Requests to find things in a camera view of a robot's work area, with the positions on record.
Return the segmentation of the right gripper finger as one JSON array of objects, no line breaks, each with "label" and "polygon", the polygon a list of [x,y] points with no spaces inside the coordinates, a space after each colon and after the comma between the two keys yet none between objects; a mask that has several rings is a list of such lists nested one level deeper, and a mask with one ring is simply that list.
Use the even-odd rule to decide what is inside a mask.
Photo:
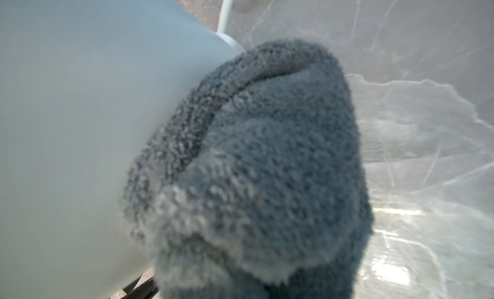
[{"label": "right gripper finger", "polygon": [[122,299],[152,299],[158,294],[159,290],[153,277],[139,286],[137,286],[138,281],[139,279],[136,279],[123,289],[126,294]]}]

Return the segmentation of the grey wiping cloth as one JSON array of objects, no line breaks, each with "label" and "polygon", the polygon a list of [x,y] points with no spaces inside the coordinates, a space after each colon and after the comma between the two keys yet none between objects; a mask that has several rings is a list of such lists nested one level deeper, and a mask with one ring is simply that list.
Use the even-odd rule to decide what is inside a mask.
[{"label": "grey wiping cloth", "polygon": [[120,206],[163,298],[351,298],[374,217],[337,58],[278,39],[218,67],[149,139]]}]

